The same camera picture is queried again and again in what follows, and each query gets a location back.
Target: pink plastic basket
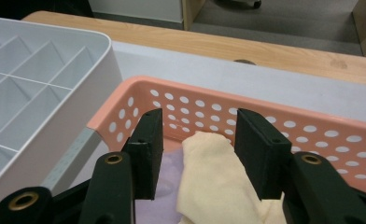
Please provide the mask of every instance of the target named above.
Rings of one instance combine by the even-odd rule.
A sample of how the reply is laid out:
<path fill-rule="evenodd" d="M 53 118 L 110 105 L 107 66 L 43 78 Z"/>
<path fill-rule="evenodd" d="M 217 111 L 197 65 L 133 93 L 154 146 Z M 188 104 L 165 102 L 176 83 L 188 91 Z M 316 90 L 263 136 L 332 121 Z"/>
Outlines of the pink plastic basket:
<path fill-rule="evenodd" d="M 233 144 L 236 110 L 261 113 L 293 144 L 292 152 L 311 151 L 328 159 L 345 181 L 366 192 L 366 123 L 271 104 L 229 93 L 153 77 L 133 77 L 119 85 L 88 123 L 109 149 L 120 150 L 141 115 L 163 110 L 164 149 L 196 131 L 221 133 Z"/>

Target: fabric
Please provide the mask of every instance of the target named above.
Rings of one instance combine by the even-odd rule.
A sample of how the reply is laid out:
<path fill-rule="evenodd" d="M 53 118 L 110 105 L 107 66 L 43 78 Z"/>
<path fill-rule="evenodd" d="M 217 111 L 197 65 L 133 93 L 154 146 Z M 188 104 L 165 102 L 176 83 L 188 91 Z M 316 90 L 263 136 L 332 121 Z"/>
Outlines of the fabric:
<path fill-rule="evenodd" d="M 164 152 L 155 200 L 136 200 L 136 224 L 177 224 L 176 198 L 183 172 L 183 150 Z"/>
<path fill-rule="evenodd" d="M 280 200 L 258 199 L 224 136 L 198 132 L 183 141 L 183 153 L 180 224 L 286 223 Z"/>

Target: white storage organizer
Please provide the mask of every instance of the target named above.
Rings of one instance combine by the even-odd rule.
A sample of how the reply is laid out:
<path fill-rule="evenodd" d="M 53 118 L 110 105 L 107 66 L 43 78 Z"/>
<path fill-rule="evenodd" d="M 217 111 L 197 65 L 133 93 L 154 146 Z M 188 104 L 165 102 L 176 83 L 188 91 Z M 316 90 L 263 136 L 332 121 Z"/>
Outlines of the white storage organizer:
<path fill-rule="evenodd" d="M 120 83 L 106 35 L 0 19 L 0 200 L 39 185 Z"/>

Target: brass insert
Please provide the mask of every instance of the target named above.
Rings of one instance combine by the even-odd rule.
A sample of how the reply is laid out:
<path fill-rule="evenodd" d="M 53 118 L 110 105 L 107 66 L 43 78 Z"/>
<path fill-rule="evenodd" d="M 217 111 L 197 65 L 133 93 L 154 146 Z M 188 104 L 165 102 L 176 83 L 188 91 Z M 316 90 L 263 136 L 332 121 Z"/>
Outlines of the brass insert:
<path fill-rule="evenodd" d="M 314 155 L 303 155 L 302 160 L 314 165 L 319 165 L 322 163 L 322 161 L 317 156 Z"/>
<path fill-rule="evenodd" d="M 119 155 L 111 155 L 105 159 L 107 164 L 116 164 L 122 161 L 122 157 Z"/>
<path fill-rule="evenodd" d="M 23 194 L 15 197 L 8 204 L 8 208 L 11 211 L 20 211 L 23 210 L 32 204 L 34 204 L 38 200 L 38 194 L 33 191 L 24 192 Z"/>

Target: purple cloth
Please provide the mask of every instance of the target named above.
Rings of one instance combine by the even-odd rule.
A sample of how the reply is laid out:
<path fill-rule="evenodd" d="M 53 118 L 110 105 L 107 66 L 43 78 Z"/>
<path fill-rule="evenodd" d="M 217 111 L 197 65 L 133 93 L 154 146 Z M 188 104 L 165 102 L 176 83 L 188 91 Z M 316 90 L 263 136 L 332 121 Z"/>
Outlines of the purple cloth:
<path fill-rule="evenodd" d="M 176 199 L 182 172 L 183 150 L 163 153 L 155 200 L 135 201 L 137 224 L 177 224 L 180 221 Z"/>

